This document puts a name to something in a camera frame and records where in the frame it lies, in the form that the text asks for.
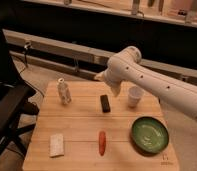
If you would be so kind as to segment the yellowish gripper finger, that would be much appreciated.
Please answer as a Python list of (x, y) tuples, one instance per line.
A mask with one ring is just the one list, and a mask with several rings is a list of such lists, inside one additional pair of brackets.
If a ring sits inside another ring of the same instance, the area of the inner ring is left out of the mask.
[(112, 87), (111, 87), (111, 91), (112, 91), (113, 95), (114, 95), (115, 97), (117, 97), (117, 96), (120, 94), (121, 85), (112, 86)]
[(105, 81), (104, 72), (97, 73), (97, 74), (94, 76), (94, 79), (95, 79), (96, 81), (104, 82), (104, 81)]

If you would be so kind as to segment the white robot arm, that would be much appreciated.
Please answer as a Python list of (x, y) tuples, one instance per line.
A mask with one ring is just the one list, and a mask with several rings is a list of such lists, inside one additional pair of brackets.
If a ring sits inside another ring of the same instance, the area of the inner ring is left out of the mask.
[(132, 82), (197, 122), (197, 86), (141, 66), (141, 57), (137, 47), (128, 46), (111, 56), (107, 69), (94, 79), (106, 83), (115, 96), (120, 94), (123, 81)]

